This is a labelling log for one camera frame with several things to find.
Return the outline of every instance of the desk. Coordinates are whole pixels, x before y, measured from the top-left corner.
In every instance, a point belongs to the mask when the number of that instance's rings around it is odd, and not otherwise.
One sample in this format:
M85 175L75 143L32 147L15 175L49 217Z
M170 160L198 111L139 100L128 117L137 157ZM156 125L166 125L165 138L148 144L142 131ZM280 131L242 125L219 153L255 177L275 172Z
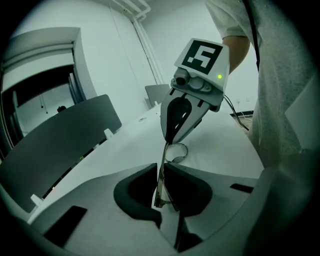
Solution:
M209 111L182 143L187 145L189 154L180 164L187 167L254 179L264 169L246 134L223 108L219 112ZM73 168L28 223L85 181L145 164L157 163L160 167L164 146L160 106L156 106L122 127Z

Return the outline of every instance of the gray t-shirt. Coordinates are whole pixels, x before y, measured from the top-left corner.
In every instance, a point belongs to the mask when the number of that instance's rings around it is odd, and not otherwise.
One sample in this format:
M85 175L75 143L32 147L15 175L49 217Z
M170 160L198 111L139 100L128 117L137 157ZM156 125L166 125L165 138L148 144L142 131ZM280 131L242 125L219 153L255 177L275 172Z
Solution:
M303 38L273 2L250 0L249 4L257 30L260 66L258 99L248 136L266 168L301 149L285 111L316 67ZM244 36L253 45L242 0L207 0L206 5L222 38Z

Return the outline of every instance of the gray partition panel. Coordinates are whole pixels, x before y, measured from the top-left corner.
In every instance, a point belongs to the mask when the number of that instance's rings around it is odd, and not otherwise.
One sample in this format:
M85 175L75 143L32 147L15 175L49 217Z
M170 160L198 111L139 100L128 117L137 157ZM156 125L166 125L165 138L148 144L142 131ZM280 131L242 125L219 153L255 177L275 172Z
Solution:
M85 153L113 133L121 122L107 95L69 107L23 138L0 165L0 183L25 211Z
M155 102L160 104L170 90L169 84L157 84L145 86L146 94L148 94L150 104L155 106Z

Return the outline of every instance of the person's arm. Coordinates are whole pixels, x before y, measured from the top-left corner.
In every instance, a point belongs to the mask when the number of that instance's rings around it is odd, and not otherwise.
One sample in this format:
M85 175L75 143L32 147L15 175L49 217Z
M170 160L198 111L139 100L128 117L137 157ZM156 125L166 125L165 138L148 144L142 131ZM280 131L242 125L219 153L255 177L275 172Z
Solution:
M222 40L222 43L229 46L229 74L231 74L231 72L234 71L247 56L250 41L245 36L227 36Z

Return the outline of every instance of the white table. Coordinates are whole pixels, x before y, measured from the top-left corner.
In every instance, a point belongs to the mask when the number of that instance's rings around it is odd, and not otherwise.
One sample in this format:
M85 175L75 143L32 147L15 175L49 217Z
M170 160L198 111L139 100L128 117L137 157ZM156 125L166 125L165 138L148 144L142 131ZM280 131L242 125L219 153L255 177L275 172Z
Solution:
M255 179L263 170L248 137L222 108L219 112L209 111L182 142L187 145L189 154L181 165ZM164 145L159 105L122 127L73 168L45 198L28 223L85 181L145 164L157 163L159 168Z

